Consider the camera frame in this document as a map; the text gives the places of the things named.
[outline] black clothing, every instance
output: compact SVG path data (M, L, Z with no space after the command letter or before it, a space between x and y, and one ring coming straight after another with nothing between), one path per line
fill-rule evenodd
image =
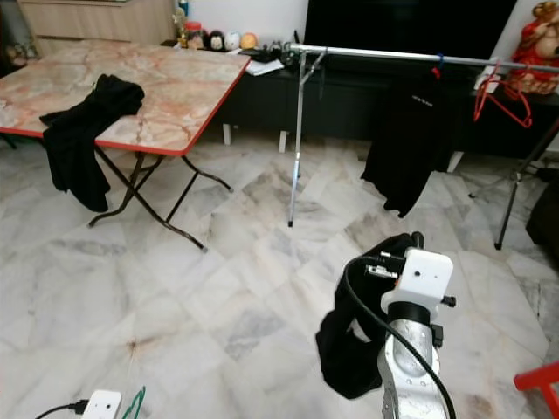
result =
M412 246L414 242L411 236L402 234L388 238L364 256L377 255L381 251L403 256L406 249ZM349 271L349 282L363 303L386 321L387 316L381 309L381 297L394 289L394 280L365 276L364 272L365 264L356 264ZM354 319L357 319L371 342L364 342L354 335L350 329ZM379 388L383 380L378 372L376 357L384 346L385 338L384 329L357 306L341 280L335 290L335 309L326 315L321 330L316 334L324 381L348 399L355 399Z
M361 176L387 197L386 210L399 210L404 217L439 160L450 154L453 108L443 82L434 78L398 81L390 88Z
M137 114L143 97L138 85L103 74L83 102L40 117L56 189L70 189L92 211L107 211L110 186L95 160L95 138L121 116Z

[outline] black cable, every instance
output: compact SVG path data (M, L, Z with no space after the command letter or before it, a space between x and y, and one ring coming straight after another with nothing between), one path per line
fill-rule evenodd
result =
M83 413L86 411L86 406L88 403L89 400L82 399L79 402L65 404L63 406L57 406L56 408L49 409L46 412L40 414L35 419L41 419L45 416L48 416L51 413L58 412L59 410L66 410L66 409L73 410L76 413L76 415L83 415Z
M355 293L355 291L351 287L351 284L349 283L349 268L351 266L353 266L354 264L356 264L357 262L367 262L367 261L369 261L370 263L371 262L376 262L377 258L370 257L370 256L360 256L358 258L352 259L346 265L346 268L343 271L343 281L344 281L344 284L345 284L346 288L348 289L349 295L351 296L351 298L357 303L357 305L362 310L364 310L379 326L381 326L388 333L390 333L392 336L394 336L402 345L404 345L404 347L408 351L411 352L411 354L414 356L414 358L416 360L418 360L421 367L424 368L425 372L435 382L435 384L437 385L438 391L440 391L440 394L443 396L443 399L445 400L445 404L446 404L446 409L448 410L448 414L450 415L450 419L456 419L456 411L454 410L454 405L452 404L451 397L448 394L448 391L446 390L445 385L443 384L443 382L437 377L435 372L432 370L431 365L429 365L429 363L425 360L425 358L423 356L421 356L421 354L417 351L417 349L407 339L405 339L405 337L402 336L398 332L398 330L396 330L394 327L392 327L391 325L389 325L388 323L383 321L370 308L368 308L365 305L365 303L363 303L361 301L361 299L359 299L359 297L357 297L357 294Z

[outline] marble tile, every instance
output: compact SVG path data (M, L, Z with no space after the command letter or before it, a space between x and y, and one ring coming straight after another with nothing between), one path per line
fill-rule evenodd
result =
M269 294L265 302L314 344L322 319L334 308L333 292L334 284L328 281L297 275Z
M247 379L269 396L289 392L318 362L316 348L286 327L262 340L238 365Z
M208 246L225 258L251 248L273 227L254 216L257 208L242 192L221 205L209 215Z
M179 288L176 297L201 325L207 325L222 304L244 290L245 286L237 275L228 266L222 266L198 287Z
M301 199L297 202L293 228L287 226L287 218L280 220L279 228L308 254L317 254L332 236L347 225L321 204Z
M387 237L413 231L421 231L424 234L427 249L462 249L451 221L441 208L418 208L404 219L376 208L374 212L364 214L345 229L346 234L359 244L361 252L368 251Z
M346 263L360 254L361 251L348 235L339 233L326 243L316 258L301 266L297 275L337 284Z
M468 418L517 417L526 398L514 388L513 378L542 362L473 312L445 322L440 361L457 416Z
M259 297L287 282L310 255L298 242L280 229L254 243L249 251L243 251L227 262L227 266L241 282Z
M151 416L259 419L270 415L269 408L262 390L229 361L194 380L186 391Z
M233 360L242 361L281 332L285 322L251 292L240 291L216 310L205 327Z
M134 352L128 392L146 386L147 416L160 417L168 403L192 391L194 383L228 361L227 355L206 332L192 328L163 336Z
M471 252L460 252L459 262L468 278L478 315L487 318L500 332L543 359L549 343L507 266Z
M130 257L102 266L37 303L30 346L75 347L126 318L161 286Z
M236 191L197 181L174 217L207 254L134 200L88 229L92 214L53 190L42 149L0 151L0 364L10 384L1 417L34 417L99 387L129 404L145 385L142 419L380 418L382 391L347 401L322 380L314 334L345 264L414 230L454 263L448 293L458 305L441 307L436 321L459 417L545 417L512 383L559 358L557 270L524 231L539 183L521 186L498 252L506 185L484 199L467 194L511 161L466 158L458 175L433 174L400 219L359 179L366 144L309 138L289 229L293 154L277 153L275 134L238 130L224 147L220 127L212 129L190 156ZM133 154L112 153L128 173ZM166 214L189 175L168 159L142 190ZM108 199L116 205L123 194L116 183Z
M68 194L60 193L0 220L0 249L38 246L89 221L91 213Z

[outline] wooden cabinet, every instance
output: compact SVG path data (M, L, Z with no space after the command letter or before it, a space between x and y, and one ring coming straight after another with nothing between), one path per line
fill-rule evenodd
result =
M82 39L159 45L173 38L173 0L18 0L42 55Z

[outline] television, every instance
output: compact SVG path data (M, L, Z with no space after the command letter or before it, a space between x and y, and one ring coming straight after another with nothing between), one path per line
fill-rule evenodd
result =
M487 59L515 3L309 0L305 44Z

